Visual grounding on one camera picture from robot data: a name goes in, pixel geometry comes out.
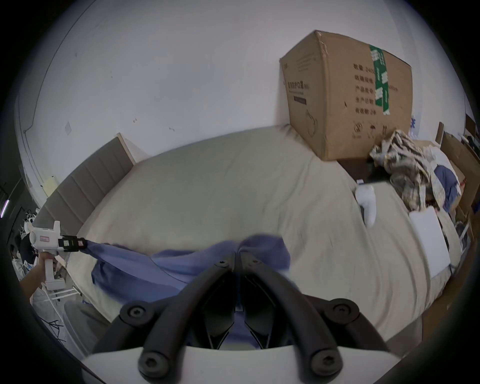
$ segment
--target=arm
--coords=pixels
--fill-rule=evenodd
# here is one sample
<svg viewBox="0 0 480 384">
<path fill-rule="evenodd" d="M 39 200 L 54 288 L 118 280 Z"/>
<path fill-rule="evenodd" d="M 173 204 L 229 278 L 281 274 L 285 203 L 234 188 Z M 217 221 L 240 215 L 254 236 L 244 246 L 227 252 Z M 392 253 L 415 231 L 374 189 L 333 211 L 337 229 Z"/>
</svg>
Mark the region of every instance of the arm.
<svg viewBox="0 0 480 384">
<path fill-rule="evenodd" d="M 35 290 L 45 281 L 45 260 L 53 259 L 54 256 L 48 252 L 40 252 L 38 255 L 38 264 L 20 280 L 20 286 L 27 299 L 29 299 Z"/>
</svg>

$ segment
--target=white handheld tool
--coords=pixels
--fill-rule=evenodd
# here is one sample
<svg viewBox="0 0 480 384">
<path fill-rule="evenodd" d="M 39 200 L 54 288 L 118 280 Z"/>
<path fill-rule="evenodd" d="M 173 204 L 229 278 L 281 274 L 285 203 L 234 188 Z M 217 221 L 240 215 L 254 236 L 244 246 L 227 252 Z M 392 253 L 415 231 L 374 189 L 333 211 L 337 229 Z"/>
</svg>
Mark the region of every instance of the white handheld tool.
<svg viewBox="0 0 480 384">
<path fill-rule="evenodd" d="M 56 255 L 57 251 L 64 250 L 59 243 L 59 240 L 62 240 L 59 221 L 53 223 L 53 229 L 32 226 L 29 236 L 32 247 L 39 251 L 50 252 Z M 45 285 L 48 290 L 65 288 L 65 280 L 62 277 L 56 279 L 53 274 L 53 260 L 51 259 L 45 260 Z"/>
<path fill-rule="evenodd" d="M 370 184 L 362 184 L 355 190 L 355 198 L 363 208 L 363 222 L 367 228 L 373 227 L 377 217 L 377 201 L 375 190 Z"/>
</svg>

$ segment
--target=light strip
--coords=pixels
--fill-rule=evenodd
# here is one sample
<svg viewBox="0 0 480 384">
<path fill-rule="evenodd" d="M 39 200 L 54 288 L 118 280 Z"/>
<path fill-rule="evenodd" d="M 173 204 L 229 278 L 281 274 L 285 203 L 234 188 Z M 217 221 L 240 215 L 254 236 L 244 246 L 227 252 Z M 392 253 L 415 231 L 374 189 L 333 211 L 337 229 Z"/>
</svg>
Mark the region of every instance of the light strip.
<svg viewBox="0 0 480 384">
<path fill-rule="evenodd" d="M 5 214 L 5 210 L 7 209 L 7 206 L 8 206 L 9 202 L 10 202 L 10 200 L 5 200 L 5 203 L 3 204 L 3 208 L 1 209 L 1 212 L 0 212 L 0 218 L 2 218 L 3 215 Z"/>
</svg>

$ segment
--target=blue fabric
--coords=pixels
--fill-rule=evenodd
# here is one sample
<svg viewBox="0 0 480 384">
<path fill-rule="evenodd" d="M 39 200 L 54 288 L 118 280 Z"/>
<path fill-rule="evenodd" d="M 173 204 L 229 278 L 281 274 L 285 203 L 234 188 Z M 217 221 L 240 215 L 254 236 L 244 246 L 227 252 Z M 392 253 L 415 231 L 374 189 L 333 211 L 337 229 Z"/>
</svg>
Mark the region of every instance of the blue fabric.
<svg viewBox="0 0 480 384">
<path fill-rule="evenodd" d="M 450 207 L 458 196 L 458 191 L 456 190 L 458 181 L 456 181 L 454 173 L 443 165 L 438 165 L 434 172 L 445 189 L 444 210 L 450 212 Z"/>
<path fill-rule="evenodd" d="M 133 300 L 152 302 L 178 294 L 202 271 L 228 255 L 248 251 L 277 271 L 287 271 L 290 254 L 281 237 L 254 235 L 241 242 L 222 241 L 201 251 L 164 250 L 151 257 L 122 246 L 88 242 L 82 250 L 96 258 L 92 281 L 109 296 L 125 304 Z M 256 345 L 241 313 L 228 341 Z"/>
</svg>

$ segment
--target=plaid blanket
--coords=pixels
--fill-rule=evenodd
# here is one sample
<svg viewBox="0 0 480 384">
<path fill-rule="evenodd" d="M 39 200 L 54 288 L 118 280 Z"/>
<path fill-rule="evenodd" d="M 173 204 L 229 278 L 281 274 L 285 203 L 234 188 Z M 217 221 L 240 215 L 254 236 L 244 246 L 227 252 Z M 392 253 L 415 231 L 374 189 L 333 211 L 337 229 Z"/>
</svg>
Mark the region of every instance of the plaid blanket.
<svg viewBox="0 0 480 384">
<path fill-rule="evenodd" d="M 443 207 L 445 190 L 435 175 L 422 149 L 402 131 L 382 140 L 370 152 L 375 166 L 382 166 L 391 175 L 390 182 L 409 211 L 427 206 Z"/>
</svg>

